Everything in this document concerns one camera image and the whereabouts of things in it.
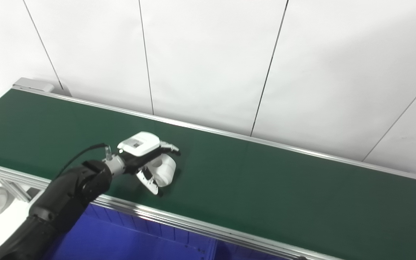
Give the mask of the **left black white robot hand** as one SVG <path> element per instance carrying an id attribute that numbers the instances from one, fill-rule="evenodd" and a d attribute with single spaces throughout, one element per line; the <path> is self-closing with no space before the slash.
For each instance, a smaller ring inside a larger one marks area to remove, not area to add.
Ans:
<path id="1" fill-rule="evenodd" d="M 124 172 L 136 176 L 152 194 L 162 197 L 162 188 L 172 183 L 177 167 L 171 154 L 180 156 L 179 148 L 144 131 L 121 141 L 117 148 Z"/>

